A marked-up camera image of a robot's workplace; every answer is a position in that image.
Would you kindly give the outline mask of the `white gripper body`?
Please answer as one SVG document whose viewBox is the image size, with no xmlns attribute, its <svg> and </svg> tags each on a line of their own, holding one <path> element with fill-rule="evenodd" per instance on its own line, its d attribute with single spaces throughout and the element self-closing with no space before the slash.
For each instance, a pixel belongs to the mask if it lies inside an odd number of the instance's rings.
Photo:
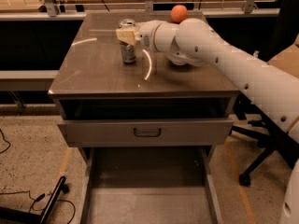
<svg viewBox="0 0 299 224">
<path fill-rule="evenodd" d="M 138 37 L 142 48 L 155 52 L 165 52 L 167 43 L 164 27 L 166 25 L 166 21 L 141 22 L 138 28 Z"/>
</svg>

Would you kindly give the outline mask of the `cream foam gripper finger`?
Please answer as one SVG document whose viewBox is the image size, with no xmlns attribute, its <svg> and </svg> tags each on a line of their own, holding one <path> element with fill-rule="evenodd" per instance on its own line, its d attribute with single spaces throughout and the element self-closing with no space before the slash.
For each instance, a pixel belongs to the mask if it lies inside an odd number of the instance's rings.
<svg viewBox="0 0 299 224">
<path fill-rule="evenodd" d="M 116 30 L 117 38 L 124 43 L 134 46 L 139 41 L 139 32 L 136 28 L 120 28 Z"/>
</svg>

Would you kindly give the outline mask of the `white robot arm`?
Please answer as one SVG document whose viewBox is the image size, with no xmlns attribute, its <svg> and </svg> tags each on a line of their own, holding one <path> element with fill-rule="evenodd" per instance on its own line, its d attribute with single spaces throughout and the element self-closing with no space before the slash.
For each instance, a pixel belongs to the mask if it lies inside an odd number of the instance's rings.
<svg viewBox="0 0 299 224">
<path fill-rule="evenodd" d="M 179 24 L 145 21 L 124 25 L 117 38 L 130 45 L 162 52 L 178 65 L 214 65 L 274 123 L 285 140 L 280 149 L 298 162 L 299 79 L 226 43 L 205 21 L 189 18 Z"/>
</svg>

